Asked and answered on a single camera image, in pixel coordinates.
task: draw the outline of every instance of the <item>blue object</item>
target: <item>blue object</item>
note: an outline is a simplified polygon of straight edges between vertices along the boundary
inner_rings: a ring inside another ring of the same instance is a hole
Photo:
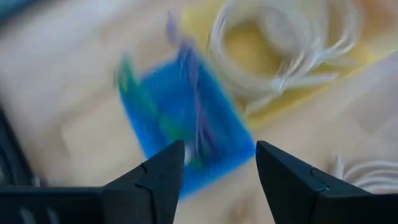
[[[197,118],[187,69],[192,60],[199,61],[198,94],[203,114],[215,133],[216,144],[211,158],[206,160],[202,168],[185,166],[180,198],[224,176],[255,153],[254,141],[250,134],[234,112],[230,101],[220,90],[213,74],[192,48],[180,49],[175,59],[149,71],[141,80],[140,86],[146,89],[163,115],[167,115],[176,126],[184,128],[184,131],[194,133]],[[140,110],[137,100],[132,99],[126,92],[120,91],[120,94],[142,150],[147,158],[151,158],[165,148],[169,140],[164,138],[157,122]]]

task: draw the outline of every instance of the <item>yellow tray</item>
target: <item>yellow tray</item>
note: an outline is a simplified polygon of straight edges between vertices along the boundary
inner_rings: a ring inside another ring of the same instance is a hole
[[[205,58],[207,58],[206,46],[213,21],[224,2],[225,0],[212,0],[187,8],[183,12],[181,24],[183,33],[196,40],[197,47]],[[317,72],[335,71],[340,74],[338,80],[341,80],[398,49],[396,20],[385,13],[382,7],[378,7],[374,0],[365,0],[364,6],[366,15],[362,38],[348,54],[349,58],[355,59],[355,67],[322,66]],[[253,24],[245,24],[227,33],[225,43],[230,56],[250,72],[271,72],[279,67],[278,56],[272,53],[271,48],[264,43],[257,27]],[[246,117],[245,122],[250,129],[256,129],[293,105],[309,99],[328,85],[286,91],[262,111]],[[240,110],[243,108],[243,104],[238,100],[236,104]]]

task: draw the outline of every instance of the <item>wooden table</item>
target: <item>wooden table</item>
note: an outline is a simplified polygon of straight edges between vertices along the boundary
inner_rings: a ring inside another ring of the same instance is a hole
[[[124,50],[139,71],[170,58],[167,10],[177,15],[186,4],[43,1],[1,29],[0,100],[39,176],[51,185],[103,185],[144,160],[113,72]],[[334,154],[398,159],[397,60],[393,55],[337,83],[254,138],[323,170]],[[231,211],[244,215],[245,206],[255,223],[273,222],[254,161],[180,202],[175,222],[244,223],[230,218]]]

